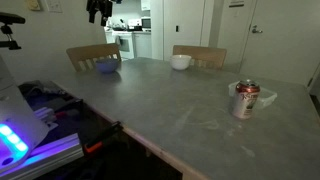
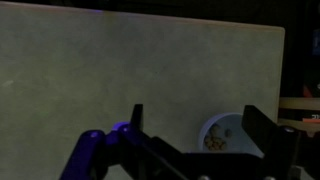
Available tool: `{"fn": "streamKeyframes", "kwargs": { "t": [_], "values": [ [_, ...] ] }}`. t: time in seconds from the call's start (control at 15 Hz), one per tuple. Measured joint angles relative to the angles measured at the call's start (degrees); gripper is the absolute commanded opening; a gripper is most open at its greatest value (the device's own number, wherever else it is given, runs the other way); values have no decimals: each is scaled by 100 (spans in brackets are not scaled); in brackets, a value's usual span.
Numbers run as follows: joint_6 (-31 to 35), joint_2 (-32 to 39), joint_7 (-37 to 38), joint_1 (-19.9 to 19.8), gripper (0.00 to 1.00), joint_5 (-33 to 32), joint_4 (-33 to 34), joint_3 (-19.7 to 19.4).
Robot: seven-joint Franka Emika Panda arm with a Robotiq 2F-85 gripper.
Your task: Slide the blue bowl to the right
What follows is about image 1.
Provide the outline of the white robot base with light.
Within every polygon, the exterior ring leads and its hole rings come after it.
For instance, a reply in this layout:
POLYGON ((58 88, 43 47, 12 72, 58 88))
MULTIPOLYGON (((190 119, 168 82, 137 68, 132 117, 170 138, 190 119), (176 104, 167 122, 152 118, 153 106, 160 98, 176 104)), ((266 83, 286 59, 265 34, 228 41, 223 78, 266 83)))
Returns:
POLYGON ((25 161, 48 132, 48 126, 35 115, 0 57, 0 172, 25 161))

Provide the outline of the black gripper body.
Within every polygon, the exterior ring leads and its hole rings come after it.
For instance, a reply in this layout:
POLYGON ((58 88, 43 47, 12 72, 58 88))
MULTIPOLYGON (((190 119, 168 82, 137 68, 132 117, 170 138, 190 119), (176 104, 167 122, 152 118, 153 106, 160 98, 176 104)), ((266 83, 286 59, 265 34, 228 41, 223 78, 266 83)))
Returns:
POLYGON ((87 0, 86 11, 89 13, 89 22, 95 22, 97 12, 101 13, 100 25, 105 26, 112 16, 113 3, 110 0, 87 0))

